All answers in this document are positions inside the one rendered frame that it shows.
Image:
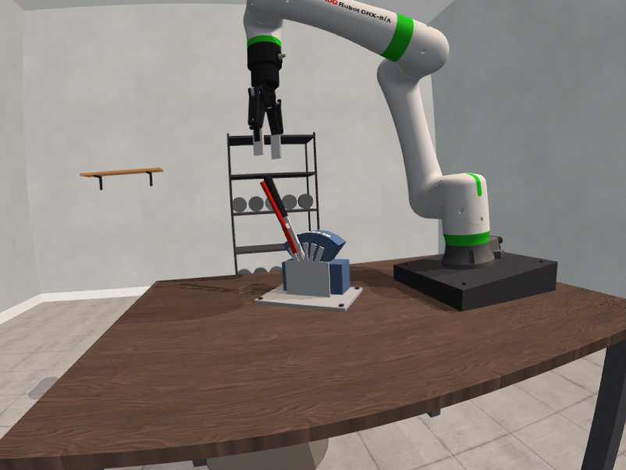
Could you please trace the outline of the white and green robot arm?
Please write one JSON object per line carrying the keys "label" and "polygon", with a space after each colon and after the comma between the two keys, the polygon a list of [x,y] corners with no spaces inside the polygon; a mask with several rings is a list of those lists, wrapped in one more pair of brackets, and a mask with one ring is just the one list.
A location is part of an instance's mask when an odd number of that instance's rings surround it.
{"label": "white and green robot arm", "polygon": [[385,58],[377,80],[397,130],[409,203],[422,218],[442,220],[442,265],[480,269],[504,257],[503,238],[489,236],[485,178],[474,173],[443,176],[429,135],[418,81],[446,63],[446,37],[416,20],[354,0],[247,0],[244,29],[250,71],[262,63],[281,70],[286,57],[281,53],[284,20],[326,30]]}

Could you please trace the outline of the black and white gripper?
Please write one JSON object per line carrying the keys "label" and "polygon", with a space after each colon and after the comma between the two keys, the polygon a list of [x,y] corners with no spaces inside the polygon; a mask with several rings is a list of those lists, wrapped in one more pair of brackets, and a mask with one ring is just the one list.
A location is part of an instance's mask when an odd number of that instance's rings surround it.
{"label": "black and white gripper", "polygon": [[279,67],[269,63],[252,66],[251,86],[248,88],[248,125],[250,130],[253,130],[254,155],[265,154],[264,129],[262,127],[266,112],[271,131],[272,159],[282,158],[280,140],[280,134],[283,134],[281,99],[277,99],[275,93],[275,89],[279,87]]}

